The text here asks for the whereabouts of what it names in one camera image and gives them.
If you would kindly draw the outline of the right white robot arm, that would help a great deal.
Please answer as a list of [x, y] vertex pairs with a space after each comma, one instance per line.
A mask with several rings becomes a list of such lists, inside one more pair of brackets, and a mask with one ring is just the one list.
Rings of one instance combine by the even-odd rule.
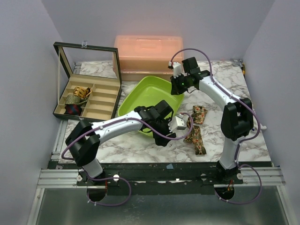
[[170, 61], [168, 67], [173, 71], [170, 78], [172, 95], [180, 95], [190, 87], [195, 87], [208, 95], [223, 111], [220, 127], [225, 142], [215, 174], [217, 181], [225, 184], [237, 173], [241, 141], [254, 126], [252, 102], [227, 90], [214, 79], [211, 70], [202, 71], [194, 57], [181, 63]]

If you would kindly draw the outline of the green plastic tray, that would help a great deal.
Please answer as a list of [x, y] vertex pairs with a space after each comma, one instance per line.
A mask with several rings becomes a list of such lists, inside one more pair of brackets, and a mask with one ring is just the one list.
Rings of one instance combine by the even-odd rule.
[[172, 95], [171, 89], [170, 81], [156, 76], [144, 77], [123, 100], [118, 108], [118, 116], [123, 116], [138, 106], [155, 106], [162, 100], [165, 100], [176, 114], [184, 94]]

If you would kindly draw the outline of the floral patterned tie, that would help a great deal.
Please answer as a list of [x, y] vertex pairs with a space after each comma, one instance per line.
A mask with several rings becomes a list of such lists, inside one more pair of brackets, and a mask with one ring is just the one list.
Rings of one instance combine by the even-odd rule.
[[193, 128], [189, 135], [184, 138], [184, 142], [192, 143], [194, 145], [196, 155], [207, 154], [201, 134], [201, 125], [204, 123], [207, 113], [208, 110], [205, 109], [203, 106], [193, 106], [193, 113], [191, 115], [193, 118]]

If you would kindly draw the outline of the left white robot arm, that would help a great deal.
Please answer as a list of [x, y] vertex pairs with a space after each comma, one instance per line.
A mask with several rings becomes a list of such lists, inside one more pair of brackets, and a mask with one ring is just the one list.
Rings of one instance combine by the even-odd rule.
[[103, 168], [96, 159], [101, 144], [122, 134], [151, 127], [155, 144], [166, 146], [170, 140], [165, 136], [176, 137], [169, 127], [173, 113], [171, 106], [162, 100], [155, 106], [138, 106], [111, 120], [94, 123], [81, 120], [66, 139], [67, 150], [76, 165], [86, 171], [88, 180], [93, 185], [99, 185], [104, 179]]

